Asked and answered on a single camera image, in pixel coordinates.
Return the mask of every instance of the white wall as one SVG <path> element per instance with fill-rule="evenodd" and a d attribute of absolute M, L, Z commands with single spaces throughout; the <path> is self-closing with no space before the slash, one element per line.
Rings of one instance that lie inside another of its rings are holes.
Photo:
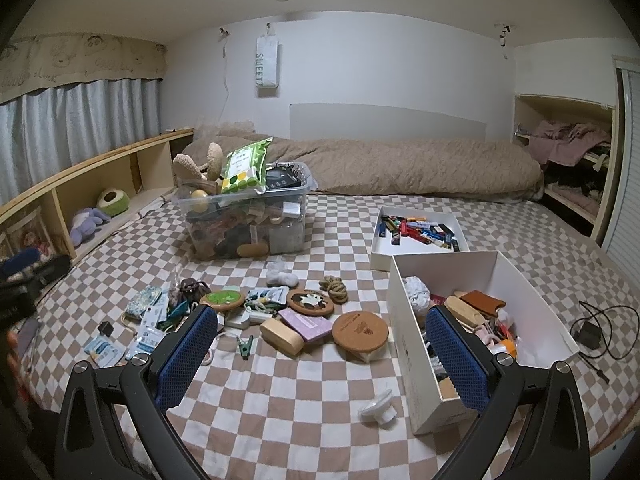
<path fill-rule="evenodd" d="M 577 38 L 514 49 L 516 93 L 572 97 L 616 105 L 612 56 L 640 57 L 633 40 Z"/>
<path fill-rule="evenodd" d="M 417 18 L 371 12 L 318 12 L 228 25 L 229 98 L 221 121 L 252 120 L 260 133 L 289 136 L 289 105 L 348 103 L 439 112 L 510 135 L 514 62 L 497 41 Z M 268 21 L 281 45 L 280 87 L 258 96 L 255 42 Z M 206 28 L 168 45 L 161 85 L 163 128 L 216 123 L 222 110 L 222 44 Z"/>

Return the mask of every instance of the clear plastic container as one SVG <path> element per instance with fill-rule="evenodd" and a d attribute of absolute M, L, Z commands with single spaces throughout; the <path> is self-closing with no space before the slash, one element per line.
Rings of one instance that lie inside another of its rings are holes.
<path fill-rule="evenodd" d="M 182 183 L 173 202 L 182 211 L 197 258 L 258 257 L 302 250 L 306 194 L 318 186 L 302 162 L 268 164 L 267 169 L 275 166 L 290 167 L 302 185 L 263 194 L 248 190 L 192 198 L 197 181 Z"/>

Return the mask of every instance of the white box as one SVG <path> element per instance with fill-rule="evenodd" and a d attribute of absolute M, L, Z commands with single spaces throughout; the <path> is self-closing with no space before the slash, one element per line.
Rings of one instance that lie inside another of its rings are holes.
<path fill-rule="evenodd" d="M 402 254 L 393 256 L 387 305 L 393 328 L 402 381 L 414 434 L 429 433 L 476 416 L 459 397 L 443 400 L 424 347 L 420 328 L 402 278 L 418 276 L 433 294 L 450 296 L 454 290 L 481 290 L 506 302 L 516 334 L 534 342 L 536 366 L 549 368 L 568 360 L 578 345 L 526 278 L 498 251 Z"/>
<path fill-rule="evenodd" d="M 382 216 L 401 216 L 404 218 L 426 218 L 429 222 L 437 222 L 446 225 L 456 235 L 460 251 L 468 251 L 465 235 L 458 219 L 452 213 L 436 213 L 425 209 L 407 209 L 404 207 L 390 207 L 383 205 L 378 212 L 378 219 L 373 227 L 373 240 L 371 241 L 370 266 L 371 269 L 389 272 L 391 257 L 395 254 L 427 254 L 427 253 L 451 253 L 451 249 L 443 249 L 435 244 L 425 245 L 409 236 L 400 240 L 400 245 L 391 245 L 391 233 L 386 236 L 378 236 L 378 226 Z"/>

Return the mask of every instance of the black cable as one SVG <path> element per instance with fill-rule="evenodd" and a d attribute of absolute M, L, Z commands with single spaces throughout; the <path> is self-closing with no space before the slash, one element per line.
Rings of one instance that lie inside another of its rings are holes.
<path fill-rule="evenodd" d="M 576 319 L 574 321 L 574 323 L 571 325 L 571 328 L 569 329 L 569 333 L 573 335 L 574 334 L 574 327 L 578 323 L 580 323 L 581 321 L 590 321 L 591 319 L 593 319 L 597 323 L 598 328 L 602 332 L 602 336 L 605 339 L 604 350 L 602 352 L 600 352 L 599 354 L 597 354 L 597 355 L 587 355 L 587 354 L 585 354 L 585 352 L 579 351 L 578 355 L 580 356 L 580 358 L 584 361 L 584 363 L 587 366 L 589 366 L 590 368 L 592 368 L 596 372 L 596 375 L 598 377 L 600 377 L 603 381 L 605 381 L 607 384 L 609 384 L 609 378 L 605 375 L 605 373 L 600 368 L 598 368 L 590 360 L 599 359 L 604 354 L 608 354 L 614 361 L 622 361 L 626 356 L 628 356 L 633 351 L 633 349 L 636 346 L 636 343 L 638 342 L 638 336 L 640 335 L 640 314 L 638 314 L 638 311 L 636 309 L 634 309 L 632 306 L 629 306 L 629 305 L 613 305 L 613 306 L 609 306 L 607 308 L 599 308 L 597 306 L 593 306 L 592 304 L 587 303 L 586 301 L 579 301 L 578 304 L 580 304 L 580 306 L 583 307 L 589 313 L 589 315 L 586 316 L 586 317 L 581 317 L 581 318 Z M 629 350 L 627 350 L 625 353 L 623 353 L 620 356 L 613 355 L 612 352 L 611 352 L 611 349 L 610 349 L 611 339 L 613 338 L 613 323 L 611 322 L 611 319 L 607 315 L 607 312 L 609 310 L 614 310 L 616 308 L 622 308 L 622 309 L 628 308 L 634 314 L 636 314 L 636 337 L 634 339 L 634 342 L 630 346 Z M 607 340 L 607 337 L 605 335 L 604 330 L 602 329 L 602 325 L 600 324 L 600 321 L 598 320 L 598 316 L 604 316 L 604 318 L 607 320 L 607 323 L 609 323 L 609 339 L 608 340 Z"/>

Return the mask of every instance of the gray curtain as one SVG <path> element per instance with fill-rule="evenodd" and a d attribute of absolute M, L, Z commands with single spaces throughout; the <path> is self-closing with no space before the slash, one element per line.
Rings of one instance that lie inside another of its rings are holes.
<path fill-rule="evenodd" d="M 160 132 L 159 80 L 69 84 L 0 105 L 0 204 L 92 156 Z"/>

